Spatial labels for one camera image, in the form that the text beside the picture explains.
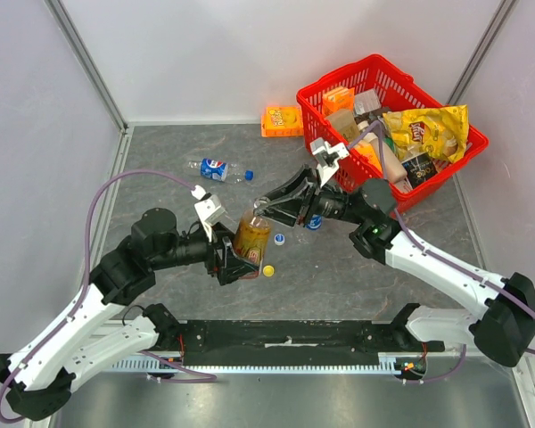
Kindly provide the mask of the clear plastic bottle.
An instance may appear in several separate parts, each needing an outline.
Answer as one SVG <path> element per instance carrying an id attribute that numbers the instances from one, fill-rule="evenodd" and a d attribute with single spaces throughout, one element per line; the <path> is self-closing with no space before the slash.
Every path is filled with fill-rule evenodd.
<path id="1" fill-rule="evenodd" d="M 209 158 L 190 159 L 186 162 L 186 169 L 198 177 L 219 183 L 238 184 L 247 181 L 244 178 L 244 174 L 248 169 L 239 164 L 220 160 Z"/>

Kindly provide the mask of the blue Pocari Sweat bottle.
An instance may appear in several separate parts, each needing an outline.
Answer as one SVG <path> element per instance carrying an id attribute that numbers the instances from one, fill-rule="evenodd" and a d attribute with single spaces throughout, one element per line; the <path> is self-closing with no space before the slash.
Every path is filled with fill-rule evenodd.
<path id="1" fill-rule="evenodd" d="M 321 228 L 323 223 L 323 217 L 320 215 L 313 215 L 309 222 L 305 224 L 305 227 L 310 231 L 317 231 Z"/>

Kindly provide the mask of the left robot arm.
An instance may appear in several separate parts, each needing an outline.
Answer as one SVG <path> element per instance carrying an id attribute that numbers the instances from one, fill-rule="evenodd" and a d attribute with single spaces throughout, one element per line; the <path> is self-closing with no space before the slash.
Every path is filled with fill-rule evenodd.
<path id="1" fill-rule="evenodd" d="M 17 352 L 0 353 L 0 411 L 6 401 L 17 420 L 43 420 L 113 363 L 139 351 L 179 346 L 183 328 L 161 303 L 92 344 L 86 339 L 152 288 L 158 270 L 202 263 L 222 285 L 257 272 L 258 264 L 236 254 L 234 237 L 222 224 L 180 233 L 172 211 L 146 211 L 38 337 Z"/>

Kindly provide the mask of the brown tea bottle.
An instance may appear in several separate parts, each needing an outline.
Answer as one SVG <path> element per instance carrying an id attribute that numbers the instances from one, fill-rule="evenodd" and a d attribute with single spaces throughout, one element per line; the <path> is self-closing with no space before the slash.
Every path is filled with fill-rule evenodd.
<path id="1" fill-rule="evenodd" d="M 235 234 L 235 252 L 259 266 L 256 272 L 243 276 L 243 279 L 259 276 L 270 235 L 271 224 L 266 218 L 256 216 L 252 209 L 243 213 Z"/>

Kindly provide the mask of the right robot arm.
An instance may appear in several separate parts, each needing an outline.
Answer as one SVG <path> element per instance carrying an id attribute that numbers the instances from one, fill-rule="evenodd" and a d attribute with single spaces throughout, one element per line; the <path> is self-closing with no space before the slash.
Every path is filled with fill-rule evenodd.
<path id="1" fill-rule="evenodd" d="M 286 226 L 305 226 L 313 216 L 351 223 L 356 228 L 349 239 L 362 257 L 406 272 L 459 304 L 459 309 L 412 306 L 390 330 L 397 349 L 448 342 L 474 347 L 501 366 L 516 366 L 535 337 L 532 281 L 519 273 L 491 273 L 436 248 L 403 223 L 396 206 L 385 179 L 371 178 L 346 192 L 322 184 L 316 169 L 303 166 L 260 196 L 254 212 Z"/>

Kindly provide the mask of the yellow tea bottle cap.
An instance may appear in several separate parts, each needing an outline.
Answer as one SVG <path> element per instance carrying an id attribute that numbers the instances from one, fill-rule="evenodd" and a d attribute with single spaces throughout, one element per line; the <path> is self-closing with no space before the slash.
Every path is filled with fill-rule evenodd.
<path id="1" fill-rule="evenodd" d="M 271 265 L 266 265 L 263 267 L 263 275 L 267 277 L 273 276 L 275 273 L 275 268 Z"/>

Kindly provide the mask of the white blue bottle cap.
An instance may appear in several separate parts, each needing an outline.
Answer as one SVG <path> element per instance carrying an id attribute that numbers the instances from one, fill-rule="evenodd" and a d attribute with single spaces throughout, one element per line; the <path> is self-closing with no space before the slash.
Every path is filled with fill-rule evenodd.
<path id="1" fill-rule="evenodd" d="M 274 236 L 274 243 L 277 246 L 282 246 L 285 244 L 285 237 L 283 234 L 276 234 Z"/>

